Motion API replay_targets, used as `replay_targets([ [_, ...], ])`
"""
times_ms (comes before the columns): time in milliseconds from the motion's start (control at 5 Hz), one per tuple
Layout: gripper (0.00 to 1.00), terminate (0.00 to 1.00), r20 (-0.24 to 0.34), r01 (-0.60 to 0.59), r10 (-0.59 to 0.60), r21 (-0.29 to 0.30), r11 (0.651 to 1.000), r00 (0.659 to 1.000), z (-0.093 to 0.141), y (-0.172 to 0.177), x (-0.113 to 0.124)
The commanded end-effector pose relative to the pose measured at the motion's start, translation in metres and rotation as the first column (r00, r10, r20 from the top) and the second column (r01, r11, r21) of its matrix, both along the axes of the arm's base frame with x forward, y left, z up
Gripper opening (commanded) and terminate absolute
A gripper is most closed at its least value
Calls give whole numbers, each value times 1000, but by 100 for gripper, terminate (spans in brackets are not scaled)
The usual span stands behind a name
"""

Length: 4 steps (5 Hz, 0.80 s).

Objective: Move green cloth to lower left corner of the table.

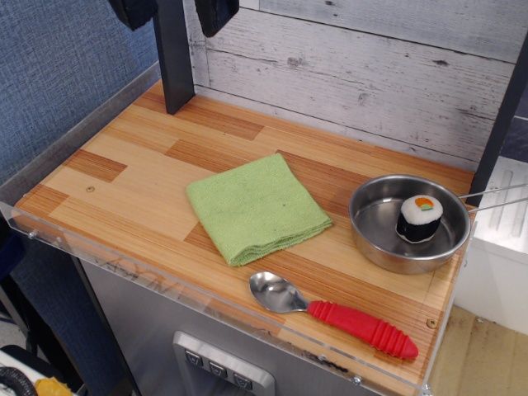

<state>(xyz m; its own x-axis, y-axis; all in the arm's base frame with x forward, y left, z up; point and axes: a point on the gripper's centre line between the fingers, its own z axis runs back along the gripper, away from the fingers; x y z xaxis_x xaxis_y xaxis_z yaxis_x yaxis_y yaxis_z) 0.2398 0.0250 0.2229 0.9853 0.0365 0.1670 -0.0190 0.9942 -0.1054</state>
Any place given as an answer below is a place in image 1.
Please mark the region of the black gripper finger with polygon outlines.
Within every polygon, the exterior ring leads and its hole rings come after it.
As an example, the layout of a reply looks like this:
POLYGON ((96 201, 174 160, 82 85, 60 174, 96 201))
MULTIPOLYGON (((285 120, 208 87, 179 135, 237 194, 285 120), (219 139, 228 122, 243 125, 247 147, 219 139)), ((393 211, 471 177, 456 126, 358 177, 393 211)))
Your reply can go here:
POLYGON ((118 19, 132 31, 151 21, 158 11, 155 0, 109 0, 118 19))
POLYGON ((195 0, 205 37, 216 35, 238 12, 239 0, 195 0))

